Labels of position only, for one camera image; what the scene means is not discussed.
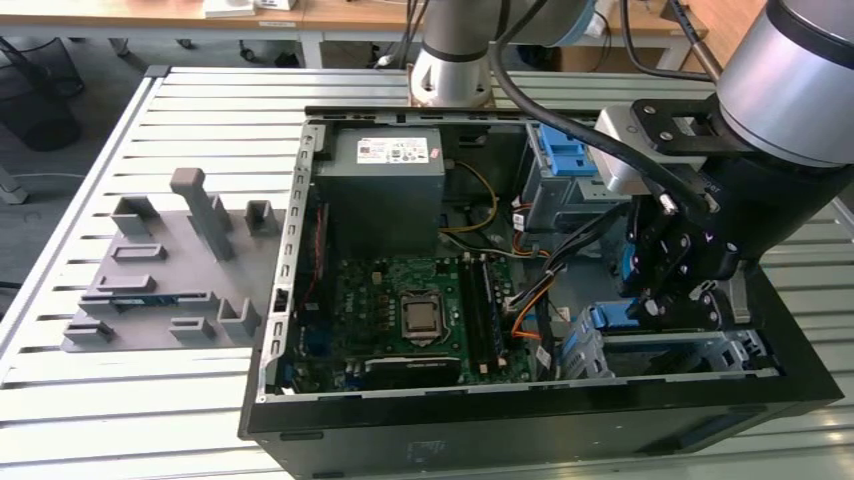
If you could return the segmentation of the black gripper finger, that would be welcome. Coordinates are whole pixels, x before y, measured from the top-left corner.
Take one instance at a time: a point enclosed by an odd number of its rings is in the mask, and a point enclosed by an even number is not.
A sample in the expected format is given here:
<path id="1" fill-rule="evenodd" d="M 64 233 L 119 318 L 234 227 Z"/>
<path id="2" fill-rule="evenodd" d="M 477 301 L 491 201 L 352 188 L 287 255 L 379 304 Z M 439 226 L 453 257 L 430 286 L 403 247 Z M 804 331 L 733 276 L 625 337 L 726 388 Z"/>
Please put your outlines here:
<path id="1" fill-rule="evenodd" d="M 687 257 L 693 247 L 687 217 L 666 212 L 651 196 L 634 196 L 626 223 L 625 260 L 621 296 L 654 299 L 691 287 Z"/>
<path id="2" fill-rule="evenodd" d="M 702 282 L 690 291 L 673 291 L 642 304 L 641 324 L 654 331 L 714 331 L 723 313 L 715 282 Z"/>

